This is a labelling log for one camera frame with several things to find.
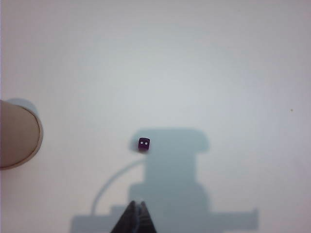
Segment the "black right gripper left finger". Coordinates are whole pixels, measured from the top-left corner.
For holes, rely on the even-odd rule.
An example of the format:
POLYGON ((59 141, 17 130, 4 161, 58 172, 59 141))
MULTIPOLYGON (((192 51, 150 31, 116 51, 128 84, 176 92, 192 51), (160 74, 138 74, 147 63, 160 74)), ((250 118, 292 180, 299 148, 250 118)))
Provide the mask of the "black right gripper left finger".
POLYGON ((136 233, 139 226, 139 210, 135 201, 131 201, 111 233, 136 233))

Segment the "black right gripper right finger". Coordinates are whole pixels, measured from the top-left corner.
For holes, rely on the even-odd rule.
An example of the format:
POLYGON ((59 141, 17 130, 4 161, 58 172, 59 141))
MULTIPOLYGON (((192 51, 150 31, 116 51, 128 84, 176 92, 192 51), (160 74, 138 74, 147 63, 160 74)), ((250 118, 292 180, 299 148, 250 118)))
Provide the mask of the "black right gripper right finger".
POLYGON ((137 233, 156 233, 147 205, 142 201, 138 206, 137 233))

